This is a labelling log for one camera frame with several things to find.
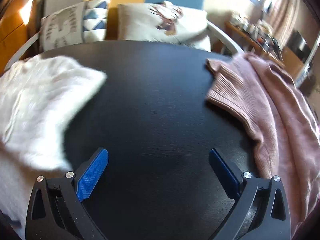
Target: pink sweater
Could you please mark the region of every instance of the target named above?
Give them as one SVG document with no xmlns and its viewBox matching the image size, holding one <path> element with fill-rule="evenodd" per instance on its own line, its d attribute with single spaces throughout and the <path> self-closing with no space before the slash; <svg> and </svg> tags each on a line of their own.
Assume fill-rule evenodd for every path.
<svg viewBox="0 0 320 240">
<path fill-rule="evenodd" d="M 229 64 L 208 59 L 215 81 L 207 98 L 227 110 L 257 142 L 260 176 L 279 175 L 289 203 L 292 236 L 320 194 L 320 134 L 303 95 L 288 73 L 254 54 Z"/>
</svg>

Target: patterned pillow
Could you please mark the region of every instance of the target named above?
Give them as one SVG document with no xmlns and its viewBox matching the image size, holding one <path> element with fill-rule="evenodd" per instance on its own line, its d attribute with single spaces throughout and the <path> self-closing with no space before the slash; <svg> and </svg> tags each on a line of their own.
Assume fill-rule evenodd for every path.
<svg viewBox="0 0 320 240">
<path fill-rule="evenodd" d="M 119 4 L 119 39 L 159 41 L 211 52 L 207 12 L 162 4 Z"/>
<path fill-rule="evenodd" d="M 43 18 L 40 30 L 43 51 L 104 40 L 110 1 L 84 1 Z"/>
</svg>

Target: black table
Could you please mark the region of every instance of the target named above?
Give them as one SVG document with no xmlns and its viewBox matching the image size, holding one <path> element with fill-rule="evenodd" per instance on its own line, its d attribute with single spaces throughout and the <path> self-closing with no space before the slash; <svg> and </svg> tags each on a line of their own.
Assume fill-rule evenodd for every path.
<svg viewBox="0 0 320 240">
<path fill-rule="evenodd" d="M 105 236 L 207 240 L 233 205 L 209 165 L 209 150 L 219 147 L 241 170 L 255 173 L 253 142 L 242 125 L 205 101 L 213 81 L 206 58 L 230 58 L 139 41 L 78 44 L 43 54 L 57 55 L 108 75 L 65 134 L 74 169 L 98 147 L 109 152 L 105 172 L 83 202 Z"/>
</svg>

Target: striped curtain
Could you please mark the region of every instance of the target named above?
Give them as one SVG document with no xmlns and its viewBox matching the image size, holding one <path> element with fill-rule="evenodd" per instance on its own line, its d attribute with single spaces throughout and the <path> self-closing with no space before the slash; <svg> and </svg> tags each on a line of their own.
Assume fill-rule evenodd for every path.
<svg viewBox="0 0 320 240">
<path fill-rule="evenodd" d="M 266 20 L 273 27 L 273 36 L 282 49 L 293 30 L 299 11 L 300 0 L 276 0 Z"/>
</svg>

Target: silver screw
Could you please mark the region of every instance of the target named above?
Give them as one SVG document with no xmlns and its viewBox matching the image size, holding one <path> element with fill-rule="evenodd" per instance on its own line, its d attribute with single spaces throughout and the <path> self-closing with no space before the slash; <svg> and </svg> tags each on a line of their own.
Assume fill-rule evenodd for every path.
<svg viewBox="0 0 320 240">
<path fill-rule="evenodd" d="M 39 176 L 39 177 L 37 178 L 37 181 L 38 181 L 38 182 L 41 182 L 41 181 L 43 181 L 43 179 L 44 179 L 43 176 Z"/>
<path fill-rule="evenodd" d="M 281 181 L 280 177 L 279 176 L 274 176 L 273 179 L 277 182 Z"/>
<path fill-rule="evenodd" d="M 246 179 L 250 179 L 252 177 L 251 173 L 250 172 L 244 172 L 243 173 L 243 176 L 246 178 Z"/>
<path fill-rule="evenodd" d="M 73 175 L 74 175 L 73 172 L 69 171 L 69 172 L 66 173 L 66 178 L 70 179 L 70 178 L 73 177 Z"/>
</svg>

